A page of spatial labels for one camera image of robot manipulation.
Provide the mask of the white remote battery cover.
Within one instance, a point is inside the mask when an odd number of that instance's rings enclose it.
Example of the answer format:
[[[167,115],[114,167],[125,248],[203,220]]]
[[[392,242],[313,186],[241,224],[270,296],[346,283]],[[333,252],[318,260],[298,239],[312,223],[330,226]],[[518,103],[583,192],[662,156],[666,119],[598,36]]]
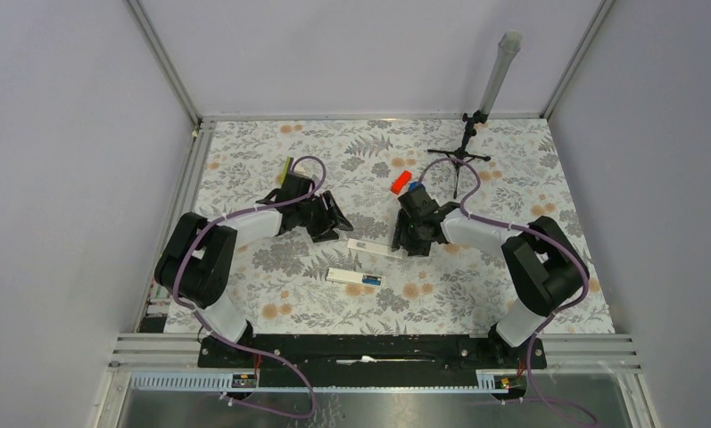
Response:
[[[391,246],[381,243],[372,243],[350,238],[347,242],[347,248],[392,259],[404,258],[404,252],[402,250],[394,250]]]

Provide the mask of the white remote control body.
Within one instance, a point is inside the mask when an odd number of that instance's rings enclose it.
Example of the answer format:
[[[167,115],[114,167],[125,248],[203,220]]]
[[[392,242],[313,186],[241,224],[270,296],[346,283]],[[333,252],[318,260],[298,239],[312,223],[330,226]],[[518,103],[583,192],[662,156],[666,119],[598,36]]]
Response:
[[[363,276],[378,276],[378,277],[382,278],[382,284],[384,282],[384,278],[379,275],[360,273],[360,272],[356,272],[356,271],[350,271],[350,270],[334,268],[334,267],[331,267],[330,269],[328,269],[327,275],[326,275],[326,280],[328,282],[333,282],[333,283],[338,283],[338,284],[359,284],[359,285],[366,285],[366,286],[374,286],[374,285],[363,284],[362,283]]]

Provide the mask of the blue battery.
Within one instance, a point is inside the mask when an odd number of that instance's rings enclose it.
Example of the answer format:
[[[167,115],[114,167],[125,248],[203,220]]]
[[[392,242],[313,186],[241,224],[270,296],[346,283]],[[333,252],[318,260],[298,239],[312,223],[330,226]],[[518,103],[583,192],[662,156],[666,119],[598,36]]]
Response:
[[[362,283],[368,285],[379,286],[382,284],[382,278],[378,276],[363,276]]]

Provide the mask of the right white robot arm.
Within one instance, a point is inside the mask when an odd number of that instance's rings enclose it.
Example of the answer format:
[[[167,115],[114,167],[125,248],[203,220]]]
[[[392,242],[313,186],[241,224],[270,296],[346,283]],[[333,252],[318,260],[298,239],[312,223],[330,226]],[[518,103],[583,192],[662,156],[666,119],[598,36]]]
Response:
[[[513,366],[524,355],[523,344],[588,287],[588,268],[552,218],[541,216],[527,226],[482,218],[457,202],[439,204],[421,185],[398,202],[393,250],[426,257],[435,243],[454,244],[505,261],[517,298],[490,331],[488,353],[497,366]]]

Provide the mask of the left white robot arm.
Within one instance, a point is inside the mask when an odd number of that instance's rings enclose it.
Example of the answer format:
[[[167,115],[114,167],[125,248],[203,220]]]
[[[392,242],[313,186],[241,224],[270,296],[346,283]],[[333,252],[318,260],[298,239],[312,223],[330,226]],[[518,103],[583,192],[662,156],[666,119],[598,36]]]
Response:
[[[244,336],[250,322],[226,294],[236,250],[297,227],[304,228],[315,243],[334,241],[340,232],[353,229],[332,193],[317,193],[317,187],[311,178],[288,173],[279,188],[249,209],[214,220],[187,212],[161,252],[155,283],[190,309],[214,336],[223,338],[219,354],[231,366],[248,363],[254,346]]]

